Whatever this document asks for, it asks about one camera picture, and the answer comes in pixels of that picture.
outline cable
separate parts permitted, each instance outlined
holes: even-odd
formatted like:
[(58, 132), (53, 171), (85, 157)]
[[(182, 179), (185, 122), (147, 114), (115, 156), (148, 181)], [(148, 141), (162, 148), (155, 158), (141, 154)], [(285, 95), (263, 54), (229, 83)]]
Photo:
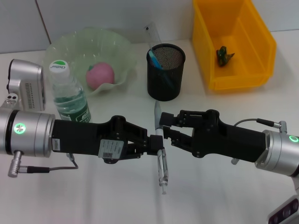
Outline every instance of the cable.
[(240, 120), (237, 123), (235, 123), (234, 126), (237, 126), (238, 124), (246, 122), (246, 121), (257, 121), (257, 119), (256, 118), (249, 118), (249, 119)]
[(262, 125), (266, 125), (269, 127), (274, 127), (275, 122), (274, 121), (270, 121), (270, 120), (264, 120), (264, 119), (260, 119), (260, 118), (250, 118), (250, 119), (244, 119), (244, 120), (240, 120), (239, 122), (235, 123), (234, 126), (237, 126), (238, 124), (245, 122), (245, 121), (256, 121), (257, 123), (260, 123)]
[(61, 169), (78, 169), (79, 166), (75, 162), (75, 158), (73, 154), (67, 153), (66, 156), (70, 159), (70, 161), (74, 164), (74, 167), (33, 167), (33, 166), (20, 166), (19, 173), (27, 173), (27, 174), (36, 174), (36, 173), (49, 173), (53, 170), (61, 170)]
[(76, 164), (75, 161), (72, 161), (72, 163), (75, 165), (74, 167), (53, 167), (53, 168), (50, 168), (50, 171), (61, 170), (61, 169), (78, 169), (79, 168), (79, 166)]

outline camera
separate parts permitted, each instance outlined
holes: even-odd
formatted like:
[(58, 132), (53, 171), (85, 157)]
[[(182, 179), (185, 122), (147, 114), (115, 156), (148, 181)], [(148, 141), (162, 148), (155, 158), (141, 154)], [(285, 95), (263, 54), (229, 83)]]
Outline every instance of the camera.
[(24, 111), (44, 111), (46, 105), (43, 68), (35, 63), (14, 59), (8, 70), (8, 93), (17, 94)]
[(292, 196), (269, 214), (267, 224), (299, 224), (299, 196)]

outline green toy figure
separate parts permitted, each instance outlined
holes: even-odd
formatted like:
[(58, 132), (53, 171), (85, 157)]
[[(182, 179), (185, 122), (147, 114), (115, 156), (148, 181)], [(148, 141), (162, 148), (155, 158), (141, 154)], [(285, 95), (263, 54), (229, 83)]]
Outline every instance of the green toy figure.
[(222, 46), (220, 50), (216, 50), (217, 61), (220, 67), (223, 67), (228, 63), (228, 61), (235, 55), (234, 53), (228, 55), (226, 52), (226, 47)]

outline black mesh pen holder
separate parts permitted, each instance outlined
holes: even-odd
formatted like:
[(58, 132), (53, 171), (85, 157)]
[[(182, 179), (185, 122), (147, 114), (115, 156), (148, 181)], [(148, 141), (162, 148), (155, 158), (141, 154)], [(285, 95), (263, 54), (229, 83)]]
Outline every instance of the black mesh pen holder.
[(148, 93), (159, 101), (172, 100), (179, 95), (181, 90), (185, 53), (178, 46), (169, 43), (156, 45), (152, 49), (162, 69), (154, 65), (149, 50), (146, 55)]

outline label sticker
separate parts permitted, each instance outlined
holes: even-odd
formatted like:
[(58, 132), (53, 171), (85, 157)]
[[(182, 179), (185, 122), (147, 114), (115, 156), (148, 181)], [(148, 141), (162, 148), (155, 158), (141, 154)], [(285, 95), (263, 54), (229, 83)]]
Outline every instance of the label sticker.
[(102, 139), (100, 142), (99, 157), (105, 159), (119, 159), (124, 142)]
[(60, 139), (52, 139), (53, 151), (60, 151)]
[(61, 120), (71, 120), (71, 121), (85, 122), (85, 123), (88, 123), (91, 118), (87, 104), (82, 108), (82, 110), (76, 113), (67, 114), (67, 113), (59, 112), (59, 115), (61, 117)]

